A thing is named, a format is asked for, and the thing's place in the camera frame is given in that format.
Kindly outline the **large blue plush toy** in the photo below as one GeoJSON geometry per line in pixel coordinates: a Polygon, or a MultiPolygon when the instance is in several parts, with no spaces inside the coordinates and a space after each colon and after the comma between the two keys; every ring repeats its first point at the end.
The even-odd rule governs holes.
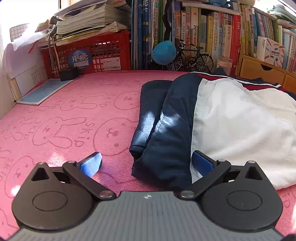
{"type": "Polygon", "coordinates": [[[181,9],[180,1],[167,1],[162,15],[164,39],[152,51],[152,59],[166,65],[177,56],[177,44],[183,40],[189,50],[196,50],[199,35],[199,12],[194,15],[190,7],[181,9]]]}

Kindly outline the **white papers by wall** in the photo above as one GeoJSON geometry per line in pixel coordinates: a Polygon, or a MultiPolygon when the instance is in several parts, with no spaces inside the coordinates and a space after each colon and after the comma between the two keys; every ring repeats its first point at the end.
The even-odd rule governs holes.
{"type": "Polygon", "coordinates": [[[4,71],[15,99],[19,100],[34,87],[48,79],[38,41],[47,36],[47,30],[36,31],[29,26],[21,37],[6,46],[4,71]]]}

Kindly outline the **middle row of books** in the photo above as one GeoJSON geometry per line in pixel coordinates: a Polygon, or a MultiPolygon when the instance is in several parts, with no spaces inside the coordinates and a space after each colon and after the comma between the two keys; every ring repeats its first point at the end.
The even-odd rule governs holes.
{"type": "Polygon", "coordinates": [[[199,12],[198,47],[210,53],[217,68],[219,57],[232,59],[230,75],[235,75],[240,51],[241,16],[239,1],[180,1],[181,9],[190,7],[193,14],[199,12]]]}

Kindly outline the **clear plastic jar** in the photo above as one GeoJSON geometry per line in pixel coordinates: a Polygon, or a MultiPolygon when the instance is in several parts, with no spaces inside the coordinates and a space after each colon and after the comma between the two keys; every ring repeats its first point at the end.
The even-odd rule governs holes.
{"type": "Polygon", "coordinates": [[[232,59],[219,57],[217,60],[217,68],[222,68],[227,75],[230,75],[232,70],[232,59]]]}

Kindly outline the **wooden drawer shelf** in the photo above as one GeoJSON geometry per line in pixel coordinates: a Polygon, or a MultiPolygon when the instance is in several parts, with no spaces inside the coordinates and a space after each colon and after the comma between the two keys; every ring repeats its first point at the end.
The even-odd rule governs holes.
{"type": "Polygon", "coordinates": [[[244,54],[240,54],[236,76],[249,80],[261,78],[295,93],[295,74],[244,54]]]}

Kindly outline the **light blue notebook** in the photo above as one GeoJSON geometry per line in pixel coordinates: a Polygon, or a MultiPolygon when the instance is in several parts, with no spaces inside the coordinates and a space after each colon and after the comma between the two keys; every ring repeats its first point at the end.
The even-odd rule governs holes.
{"type": "Polygon", "coordinates": [[[48,79],[43,84],[23,96],[17,101],[17,103],[38,106],[73,81],[74,80],[61,81],[60,79],[48,79]]]}

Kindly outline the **white colourful card box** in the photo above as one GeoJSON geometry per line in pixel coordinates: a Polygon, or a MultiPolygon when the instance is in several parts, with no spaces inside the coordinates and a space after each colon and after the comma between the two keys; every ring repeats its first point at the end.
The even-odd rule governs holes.
{"type": "Polygon", "coordinates": [[[285,48],[283,45],[267,37],[258,36],[256,58],[265,63],[281,68],[285,48]]]}

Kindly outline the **miniature black bicycle model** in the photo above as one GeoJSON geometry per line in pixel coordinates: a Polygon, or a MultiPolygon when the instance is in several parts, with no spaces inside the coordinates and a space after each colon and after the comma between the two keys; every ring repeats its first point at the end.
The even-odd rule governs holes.
{"type": "Polygon", "coordinates": [[[179,39],[175,59],[166,65],[169,71],[196,69],[199,72],[211,72],[214,60],[210,53],[202,52],[204,47],[196,47],[190,42],[179,39]]]}

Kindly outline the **right shelf row of books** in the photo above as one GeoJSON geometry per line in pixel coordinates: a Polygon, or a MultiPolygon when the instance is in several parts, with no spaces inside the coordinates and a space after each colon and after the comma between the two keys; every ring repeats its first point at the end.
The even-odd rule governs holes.
{"type": "Polygon", "coordinates": [[[285,48],[282,69],[295,74],[295,24],[279,20],[269,13],[273,6],[283,5],[295,14],[284,1],[239,1],[241,16],[241,54],[256,58],[258,36],[267,37],[285,48]]]}

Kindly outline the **stack of green-blue papers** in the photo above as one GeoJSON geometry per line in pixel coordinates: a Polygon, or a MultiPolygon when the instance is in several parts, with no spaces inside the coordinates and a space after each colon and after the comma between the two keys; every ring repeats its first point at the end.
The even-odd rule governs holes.
{"type": "Polygon", "coordinates": [[[279,20],[285,20],[296,24],[295,14],[290,13],[283,5],[278,4],[273,6],[273,9],[269,10],[269,13],[279,20]]]}

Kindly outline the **red plastic crate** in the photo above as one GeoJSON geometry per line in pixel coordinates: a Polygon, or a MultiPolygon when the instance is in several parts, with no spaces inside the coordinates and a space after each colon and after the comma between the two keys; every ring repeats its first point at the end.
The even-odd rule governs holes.
{"type": "Polygon", "coordinates": [[[51,50],[54,68],[49,49],[41,49],[49,78],[58,78],[61,71],[72,68],[78,68],[80,74],[131,69],[130,32],[127,30],[52,47],[51,50]]]}

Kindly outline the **small black box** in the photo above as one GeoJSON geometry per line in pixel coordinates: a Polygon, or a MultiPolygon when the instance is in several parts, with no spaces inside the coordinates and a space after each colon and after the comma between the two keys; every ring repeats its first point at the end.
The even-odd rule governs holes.
{"type": "Polygon", "coordinates": [[[59,77],[61,81],[74,80],[78,78],[79,75],[80,73],[77,67],[59,71],[59,77]]]}

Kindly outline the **pink desk mat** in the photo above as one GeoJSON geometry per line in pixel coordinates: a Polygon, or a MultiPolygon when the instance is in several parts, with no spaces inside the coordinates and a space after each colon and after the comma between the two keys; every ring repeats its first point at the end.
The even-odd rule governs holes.
{"type": "Polygon", "coordinates": [[[140,73],[87,75],[1,121],[1,240],[295,240],[275,229],[283,204],[256,161],[231,164],[194,200],[178,197],[188,186],[133,177],[130,146],[147,82],[140,73]],[[94,152],[102,165],[92,179],[114,199],[94,199],[62,169],[94,152]]]}

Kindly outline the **white navy zip jacket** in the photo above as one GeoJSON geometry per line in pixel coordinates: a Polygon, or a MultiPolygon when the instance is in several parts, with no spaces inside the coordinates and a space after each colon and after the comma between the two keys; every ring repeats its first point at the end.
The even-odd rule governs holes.
{"type": "Polygon", "coordinates": [[[189,73],[145,83],[130,153],[133,177],[182,189],[202,175],[192,154],[256,161],[274,188],[295,184],[295,95],[257,79],[189,73]]]}

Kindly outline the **row of blue thin books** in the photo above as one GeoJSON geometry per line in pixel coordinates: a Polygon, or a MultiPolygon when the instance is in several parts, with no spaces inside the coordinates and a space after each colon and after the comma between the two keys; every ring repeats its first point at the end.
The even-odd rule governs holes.
{"type": "Polygon", "coordinates": [[[152,51],[164,40],[166,1],[127,1],[131,9],[131,64],[133,70],[163,70],[152,60],[152,51]]]}

